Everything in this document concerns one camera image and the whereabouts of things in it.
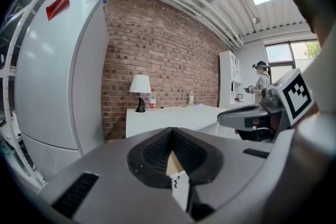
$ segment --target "water bottle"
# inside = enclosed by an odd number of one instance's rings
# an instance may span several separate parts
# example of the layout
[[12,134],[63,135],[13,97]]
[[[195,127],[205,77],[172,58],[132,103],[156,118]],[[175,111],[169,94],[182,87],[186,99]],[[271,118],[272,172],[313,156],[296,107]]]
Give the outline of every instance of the water bottle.
[[156,108],[156,97],[155,97],[155,91],[152,90],[151,95],[149,97],[149,108],[155,109]]
[[194,93],[190,92],[189,94],[189,105],[192,106],[194,104]]

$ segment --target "person wearing black cap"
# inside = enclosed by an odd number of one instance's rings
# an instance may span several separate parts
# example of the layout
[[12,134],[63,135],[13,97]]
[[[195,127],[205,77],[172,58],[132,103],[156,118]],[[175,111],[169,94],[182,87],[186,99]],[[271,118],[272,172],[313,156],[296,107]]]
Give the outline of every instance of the person wearing black cap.
[[268,88],[271,85],[270,76],[271,70],[270,67],[266,65],[265,62],[259,61],[256,65],[252,66],[257,70],[257,74],[260,75],[255,89],[247,88],[248,93],[255,94],[255,103],[259,103],[261,101],[261,91],[263,88]]

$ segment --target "window frame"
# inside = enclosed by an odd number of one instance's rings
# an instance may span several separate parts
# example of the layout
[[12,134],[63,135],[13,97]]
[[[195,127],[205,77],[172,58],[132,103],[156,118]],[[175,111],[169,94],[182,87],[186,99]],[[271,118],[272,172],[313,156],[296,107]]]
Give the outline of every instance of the window frame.
[[[268,60],[268,64],[269,64],[269,67],[271,68],[271,70],[272,70],[272,67],[283,67],[283,66],[292,66],[292,69],[296,69],[296,62],[295,62],[295,58],[294,58],[292,44],[295,44],[295,43],[304,43],[304,42],[318,42],[318,40],[317,39],[303,39],[303,40],[285,41],[285,42],[280,42],[280,43],[274,43],[274,44],[267,44],[267,45],[265,45],[267,60]],[[288,45],[289,51],[290,51],[290,55],[292,57],[292,60],[290,60],[290,61],[277,61],[277,62],[270,63],[266,48],[267,47],[273,47],[273,46],[279,46],[279,45]]]

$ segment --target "white table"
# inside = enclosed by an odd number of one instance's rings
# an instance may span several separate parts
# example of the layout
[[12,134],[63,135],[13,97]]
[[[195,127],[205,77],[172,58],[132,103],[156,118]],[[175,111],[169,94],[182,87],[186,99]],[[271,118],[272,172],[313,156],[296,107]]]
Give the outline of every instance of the white table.
[[200,130],[217,124],[217,115],[224,111],[226,109],[208,105],[170,106],[163,109],[146,109],[144,113],[138,113],[135,109],[127,109],[126,137],[163,127]]

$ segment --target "table lamp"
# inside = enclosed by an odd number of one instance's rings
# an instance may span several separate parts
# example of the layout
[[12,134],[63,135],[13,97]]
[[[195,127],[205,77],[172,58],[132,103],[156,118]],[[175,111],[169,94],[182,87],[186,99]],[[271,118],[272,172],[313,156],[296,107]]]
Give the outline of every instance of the table lamp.
[[145,102],[141,98],[142,93],[151,93],[151,86],[149,84],[149,77],[146,75],[134,75],[131,84],[130,92],[140,93],[139,105],[136,112],[145,112]]

